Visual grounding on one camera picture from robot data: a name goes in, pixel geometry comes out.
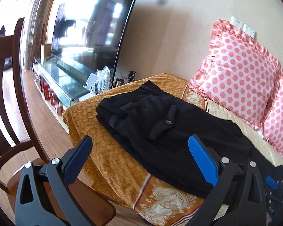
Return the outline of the black pants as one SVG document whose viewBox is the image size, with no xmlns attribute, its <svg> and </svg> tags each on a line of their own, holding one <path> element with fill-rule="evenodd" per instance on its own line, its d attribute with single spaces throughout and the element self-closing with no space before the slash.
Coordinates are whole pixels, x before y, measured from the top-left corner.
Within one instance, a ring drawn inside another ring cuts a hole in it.
<svg viewBox="0 0 283 226">
<path fill-rule="evenodd" d="M 146 171 L 197 197 L 207 197 L 212 185 L 188 149 L 192 135 L 234 163 L 256 162 L 262 178 L 283 181 L 283 166 L 273 166 L 234 122 L 210 115 L 151 81 L 103 99 L 96 113 L 100 124 Z"/>
</svg>

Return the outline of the dark wooden chair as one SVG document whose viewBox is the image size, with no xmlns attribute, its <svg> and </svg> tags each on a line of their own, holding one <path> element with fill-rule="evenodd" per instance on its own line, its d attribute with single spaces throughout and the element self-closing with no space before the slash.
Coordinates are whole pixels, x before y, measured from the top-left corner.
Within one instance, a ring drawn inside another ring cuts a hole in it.
<svg viewBox="0 0 283 226">
<path fill-rule="evenodd" d="M 32 125 L 31 116 L 29 115 L 28 106 L 22 87 L 20 41 L 23 23 L 24 20 L 22 18 L 18 19 L 13 35 L 0 37 L 0 117 L 8 132 L 8 137 L 6 137 L 0 129 L 0 171 L 6 162 L 8 162 L 11 158 L 30 148 L 34 148 L 39 155 L 38 159 L 30 161 L 34 165 L 45 165 L 52 160 L 46 154 Z M 3 70 L 6 59 L 11 59 L 12 61 L 13 82 L 17 105 L 25 129 L 29 136 L 29 138 L 24 141 L 19 140 L 15 134 L 7 116 L 6 107 L 4 104 Z M 17 173 L 12 176 L 8 183 L 3 183 L 0 180 L 0 189 L 7 194 L 11 206 L 14 208 L 14 213 L 18 183 L 24 166 L 25 164 Z M 94 222 L 94 225 L 107 225 L 116 216 L 116 209 L 112 203 L 81 182 L 78 177 L 73 184 L 68 186 L 68 188 L 87 216 L 89 216 L 89 218 Z"/>
</svg>

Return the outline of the pink polka dot pillow right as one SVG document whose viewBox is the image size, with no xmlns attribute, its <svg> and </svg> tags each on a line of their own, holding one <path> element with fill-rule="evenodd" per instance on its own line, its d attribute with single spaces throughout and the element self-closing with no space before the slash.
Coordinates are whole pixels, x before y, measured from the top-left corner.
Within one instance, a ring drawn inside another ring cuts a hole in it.
<svg viewBox="0 0 283 226">
<path fill-rule="evenodd" d="M 276 98 L 263 123 L 264 139 L 283 156 L 283 76 L 280 78 Z"/>
</svg>

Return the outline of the pink polka dot pillow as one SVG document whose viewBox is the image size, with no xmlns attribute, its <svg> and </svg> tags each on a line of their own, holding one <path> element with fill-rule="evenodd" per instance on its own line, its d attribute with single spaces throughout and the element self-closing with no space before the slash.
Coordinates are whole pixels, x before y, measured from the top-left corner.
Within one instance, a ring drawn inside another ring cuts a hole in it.
<svg viewBox="0 0 283 226">
<path fill-rule="evenodd" d="M 208 54 L 188 86 L 258 129 L 280 73 L 279 60 L 265 47 L 239 27 L 219 19 L 213 23 Z"/>
<path fill-rule="evenodd" d="M 276 98 L 263 123 L 264 139 L 283 156 L 283 76 L 280 78 Z"/>
</svg>

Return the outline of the yellow patterned bed cover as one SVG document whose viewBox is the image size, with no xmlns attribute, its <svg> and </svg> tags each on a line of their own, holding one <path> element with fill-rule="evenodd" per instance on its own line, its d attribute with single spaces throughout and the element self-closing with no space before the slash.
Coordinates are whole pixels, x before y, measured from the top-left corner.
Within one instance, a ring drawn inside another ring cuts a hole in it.
<svg viewBox="0 0 283 226">
<path fill-rule="evenodd" d="M 226 108 L 206 99 L 187 87 L 187 81 L 169 73 L 149 80 L 163 91 L 195 104 L 207 113 L 237 124 L 256 149 L 274 166 L 283 166 L 283 158 L 256 131 Z M 134 91 L 144 83 L 135 81 L 113 88 L 68 108 L 63 121 L 73 145 L 88 135 L 93 149 L 83 173 L 91 188 L 119 206 L 133 208 L 154 225 L 186 225 L 203 203 L 203 199 L 178 190 L 151 176 L 112 138 L 96 118 L 100 101 L 120 93 Z"/>
</svg>

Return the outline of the pink polka dot pillow left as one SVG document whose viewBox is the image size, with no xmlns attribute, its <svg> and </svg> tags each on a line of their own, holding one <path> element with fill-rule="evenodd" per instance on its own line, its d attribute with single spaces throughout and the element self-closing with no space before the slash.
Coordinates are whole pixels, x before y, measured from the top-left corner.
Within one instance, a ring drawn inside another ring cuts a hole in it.
<svg viewBox="0 0 283 226">
<path fill-rule="evenodd" d="M 219 19 L 213 23 L 208 54 L 188 86 L 258 129 L 280 73 L 279 60 L 265 47 L 239 27 Z"/>
</svg>

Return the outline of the glass tv stand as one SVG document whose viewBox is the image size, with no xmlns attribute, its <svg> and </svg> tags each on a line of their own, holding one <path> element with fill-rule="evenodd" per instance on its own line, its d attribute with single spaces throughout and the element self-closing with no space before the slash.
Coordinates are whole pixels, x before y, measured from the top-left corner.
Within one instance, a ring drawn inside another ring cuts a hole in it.
<svg viewBox="0 0 283 226">
<path fill-rule="evenodd" d="M 85 88 L 92 71 L 72 59 L 35 58 L 33 69 L 48 83 L 66 109 L 94 96 Z"/>
</svg>

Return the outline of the white phone stand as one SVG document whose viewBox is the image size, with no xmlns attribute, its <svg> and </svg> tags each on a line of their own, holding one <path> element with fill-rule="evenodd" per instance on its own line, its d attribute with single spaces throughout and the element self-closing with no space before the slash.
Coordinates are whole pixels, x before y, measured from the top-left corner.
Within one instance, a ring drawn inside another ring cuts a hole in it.
<svg viewBox="0 0 283 226">
<path fill-rule="evenodd" d="M 94 73 L 91 73 L 89 77 L 86 80 L 86 84 L 83 85 L 83 87 L 89 91 L 94 87 L 96 80 L 98 79 L 98 76 Z"/>
</svg>

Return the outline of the clear plastic bag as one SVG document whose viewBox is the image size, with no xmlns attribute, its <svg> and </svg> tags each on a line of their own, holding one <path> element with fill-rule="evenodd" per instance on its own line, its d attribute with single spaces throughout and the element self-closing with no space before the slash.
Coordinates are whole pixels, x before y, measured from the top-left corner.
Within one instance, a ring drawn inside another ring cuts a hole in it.
<svg viewBox="0 0 283 226">
<path fill-rule="evenodd" d="M 96 79 L 96 82 L 93 88 L 93 93 L 95 95 L 101 94 L 109 89 L 110 83 L 111 83 L 110 68 L 107 65 L 105 65 L 102 70 L 98 70 L 96 72 L 96 76 L 98 78 Z"/>
</svg>

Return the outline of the black flat screen television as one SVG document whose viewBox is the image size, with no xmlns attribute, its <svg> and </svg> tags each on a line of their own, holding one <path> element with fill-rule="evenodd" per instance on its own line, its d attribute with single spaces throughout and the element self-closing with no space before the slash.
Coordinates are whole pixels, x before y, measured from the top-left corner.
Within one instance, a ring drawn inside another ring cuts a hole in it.
<svg viewBox="0 0 283 226">
<path fill-rule="evenodd" d="M 136 0 L 63 0 L 55 18 L 52 53 L 66 73 L 85 85 L 107 66 L 115 74 Z"/>
</svg>

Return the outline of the white wall socket left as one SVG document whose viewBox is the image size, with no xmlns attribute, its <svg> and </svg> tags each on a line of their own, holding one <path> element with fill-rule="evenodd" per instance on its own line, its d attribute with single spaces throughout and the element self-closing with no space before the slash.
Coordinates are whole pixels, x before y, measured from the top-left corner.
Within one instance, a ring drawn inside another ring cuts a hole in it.
<svg viewBox="0 0 283 226">
<path fill-rule="evenodd" d="M 239 27 L 240 29 L 243 29 L 244 26 L 244 23 L 241 20 L 235 18 L 234 16 L 231 16 L 229 23 L 235 27 Z"/>
</svg>

